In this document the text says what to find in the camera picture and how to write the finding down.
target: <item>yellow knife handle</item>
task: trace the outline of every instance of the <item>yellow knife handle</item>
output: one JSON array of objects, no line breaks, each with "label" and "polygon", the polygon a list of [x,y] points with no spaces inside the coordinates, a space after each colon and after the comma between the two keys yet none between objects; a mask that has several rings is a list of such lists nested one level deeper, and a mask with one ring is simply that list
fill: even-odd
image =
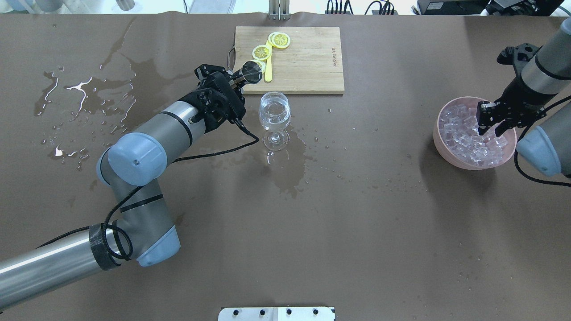
[{"label": "yellow knife handle", "polygon": [[272,49],[273,49],[273,46],[269,41],[266,42],[266,46],[270,47],[270,56],[266,60],[266,71],[264,72],[264,80],[266,82],[271,82],[272,79],[274,78],[274,75],[272,72]]}]

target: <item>wine glass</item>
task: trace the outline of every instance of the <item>wine glass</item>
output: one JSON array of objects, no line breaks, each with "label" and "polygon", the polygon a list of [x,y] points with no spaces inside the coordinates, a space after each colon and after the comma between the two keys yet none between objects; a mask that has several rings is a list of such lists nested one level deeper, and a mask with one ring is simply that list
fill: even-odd
[{"label": "wine glass", "polygon": [[260,123],[268,132],[264,135],[264,145],[269,150],[282,150],[289,142],[289,134],[285,131],[289,125],[291,109],[286,95],[270,91],[260,101]]}]

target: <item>wooden cutting board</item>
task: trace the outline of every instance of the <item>wooden cutting board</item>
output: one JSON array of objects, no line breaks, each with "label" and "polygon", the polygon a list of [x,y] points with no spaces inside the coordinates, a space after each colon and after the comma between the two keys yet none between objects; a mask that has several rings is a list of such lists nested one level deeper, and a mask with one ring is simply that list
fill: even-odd
[{"label": "wooden cutting board", "polygon": [[271,82],[244,86],[245,94],[343,94],[343,60],[339,27],[236,27],[234,70],[252,60],[252,50],[265,45],[274,31],[287,33],[286,49],[272,48]]}]

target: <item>white bracket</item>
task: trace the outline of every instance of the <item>white bracket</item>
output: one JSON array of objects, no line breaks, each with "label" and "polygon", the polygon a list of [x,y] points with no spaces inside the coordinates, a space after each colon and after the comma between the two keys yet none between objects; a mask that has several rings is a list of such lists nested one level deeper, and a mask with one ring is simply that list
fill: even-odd
[{"label": "white bracket", "polygon": [[268,18],[270,20],[289,20],[289,0],[270,0]]},{"label": "white bracket", "polygon": [[218,314],[218,321],[335,321],[335,308],[223,308]]}]

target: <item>brown table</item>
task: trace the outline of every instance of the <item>brown table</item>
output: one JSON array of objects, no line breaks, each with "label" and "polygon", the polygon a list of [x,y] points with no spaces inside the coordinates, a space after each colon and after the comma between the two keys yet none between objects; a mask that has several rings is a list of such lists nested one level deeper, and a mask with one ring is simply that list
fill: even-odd
[{"label": "brown table", "polygon": [[[134,129],[194,88],[196,66],[226,64],[236,26],[275,25],[266,19],[2,15],[0,259],[101,222],[115,201],[94,167],[125,117],[113,109],[132,104]],[[340,26],[345,94],[290,96],[291,145],[269,164],[257,144],[169,167],[160,182],[182,243],[173,258],[124,264],[1,317],[216,320],[221,307],[290,304],[355,321],[568,318],[569,190],[527,181],[512,162],[454,168],[432,143],[443,104],[499,97],[513,70],[497,54],[542,45],[561,21],[293,15],[283,24]],[[71,87],[90,78],[83,99]],[[76,117],[82,100],[93,113]],[[258,101],[247,97],[244,122],[262,135]],[[188,154],[247,139],[226,124]],[[58,145],[86,150],[62,158]]]}]

